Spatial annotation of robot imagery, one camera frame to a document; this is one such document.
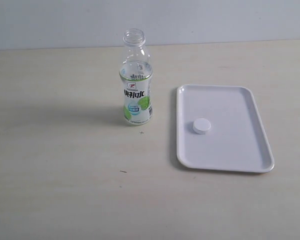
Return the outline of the clear plastic water bottle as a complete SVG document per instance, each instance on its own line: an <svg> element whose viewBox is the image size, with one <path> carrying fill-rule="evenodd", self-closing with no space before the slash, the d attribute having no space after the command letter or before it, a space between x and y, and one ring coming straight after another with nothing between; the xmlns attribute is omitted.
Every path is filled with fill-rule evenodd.
<svg viewBox="0 0 300 240"><path fill-rule="evenodd" d="M127 29L123 36L123 43L123 58L119 68L124 95L123 113L128 123L143 125L153 114L151 57L145 46L146 38L142 30Z"/></svg>

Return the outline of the white bottle cap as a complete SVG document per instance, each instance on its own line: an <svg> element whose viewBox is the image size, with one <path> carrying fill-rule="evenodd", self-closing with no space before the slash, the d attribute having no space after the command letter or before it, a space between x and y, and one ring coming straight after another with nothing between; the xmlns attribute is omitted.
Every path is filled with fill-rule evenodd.
<svg viewBox="0 0 300 240"><path fill-rule="evenodd" d="M206 118L197 118L192 124L193 131L199 135L206 134L211 127L211 122Z"/></svg>

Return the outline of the white plastic tray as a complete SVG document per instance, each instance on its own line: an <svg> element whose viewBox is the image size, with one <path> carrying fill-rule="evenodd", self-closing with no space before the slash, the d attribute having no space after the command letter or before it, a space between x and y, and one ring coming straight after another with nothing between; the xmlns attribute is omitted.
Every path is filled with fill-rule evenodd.
<svg viewBox="0 0 300 240"><path fill-rule="evenodd" d="M193 122L210 121L206 134ZM176 91L176 156L189 169L263 174L275 160L252 92L243 86L185 84Z"/></svg>

